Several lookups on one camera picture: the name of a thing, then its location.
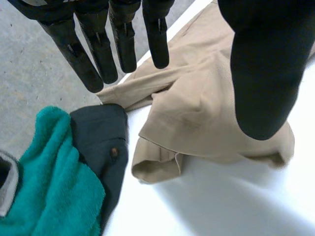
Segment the gray floor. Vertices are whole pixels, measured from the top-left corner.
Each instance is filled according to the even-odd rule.
[[[168,17],[171,26],[194,0],[177,0]],[[148,50],[141,11],[133,21],[137,59]],[[106,26],[113,42],[109,24]],[[87,49],[80,30],[79,38]],[[116,65],[117,53],[112,43]],[[32,141],[36,114],[45,106],[67,112],[99,104],[66,63],[52,39],[6,0],[0,1],[0,148],[19,158]]]

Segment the clothing pile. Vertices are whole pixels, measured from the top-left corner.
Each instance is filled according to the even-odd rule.
[[[100,235],[120,195],[126,128],[114,104],[39,112],[20,161],[0,151],[1,235]]]

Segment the white surface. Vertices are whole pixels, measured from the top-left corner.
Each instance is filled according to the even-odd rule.
[[[196,0],[169,33],[175,35],[209,2]],[[189,157],[181,177],[140,184],[130,169],[150,106],[130,112],[129,163],[119,204],[104,235],[315,236],[314,61],[305,71],[289,116],[296,144],[294,159],[285,170],[251,161],[218,165]]]

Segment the fabric fold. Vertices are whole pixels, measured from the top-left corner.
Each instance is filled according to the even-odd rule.
[[[148,59],[124,83],[97,94],[127,111],[152,103],[132,163],[136,178],[153,183],[177,177],[185,154],[218,163],[250,159],[276,168],[289,163],[294,135],[287,122],[266,141],[245,135],[237,123],[233,37],[211,3],[169,42],[167,68],[156,70]]]

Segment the teal fleece fabric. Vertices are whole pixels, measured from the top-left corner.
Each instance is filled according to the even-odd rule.
[[[0,235],[99,235],[104,188],[78,159],[69,114],[57,107],[39,112],[32,144],[20,160],[23,178],[16,198],[0,218]]]

